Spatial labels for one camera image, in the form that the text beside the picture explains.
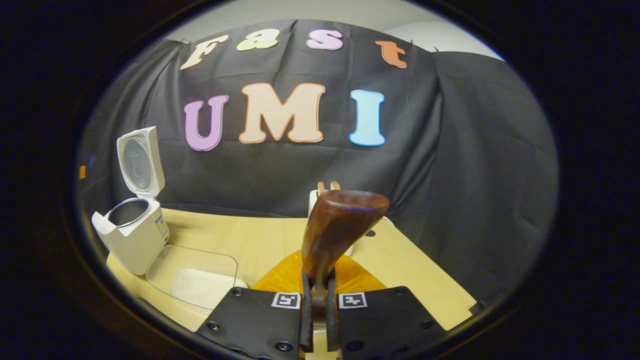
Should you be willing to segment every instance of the light wood surface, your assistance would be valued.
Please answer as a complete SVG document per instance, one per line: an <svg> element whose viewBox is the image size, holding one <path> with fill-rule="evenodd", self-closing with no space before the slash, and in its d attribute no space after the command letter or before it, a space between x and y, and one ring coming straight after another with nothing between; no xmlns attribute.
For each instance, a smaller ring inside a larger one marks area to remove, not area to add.
<svg viewBox="0 0 640 360"><path fill-rule="evenodd" d="M163 209L163 215L169 226L169 244L232 256L238 264L237 276L248 286L300 250L307 224L306 218L229 217L172 209ZM355 243L351 255L355 261L389 288L407 286L445 330L471 316L468 309L476 303L473 297L389 221L381 220L373 230L375 236ZM107 266L133 295L143 297L187 329L197 330L207 318L206 310L160 291L144 276L128 272L116 257L109 255ZM307 358L329 355L314 354Z"/></svg>

